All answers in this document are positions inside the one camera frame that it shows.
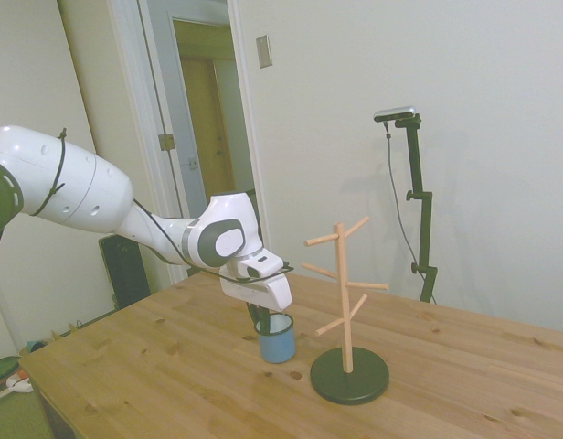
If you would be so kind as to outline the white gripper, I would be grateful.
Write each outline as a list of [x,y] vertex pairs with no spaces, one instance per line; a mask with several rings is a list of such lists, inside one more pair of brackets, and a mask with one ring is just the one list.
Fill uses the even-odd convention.
[[257,274],[252,269],[249,272],[254,274],[250,277],[253,283],[233,282],[224,279],[229,277],[229,272],[227,267],[222,267],[219,271],[221,288],[225,295],[247,302],[253,325],[259,323],[260,332],[269,332],[270,310],[282,312],[292,303],[290,286],[283,270],[273,276]]

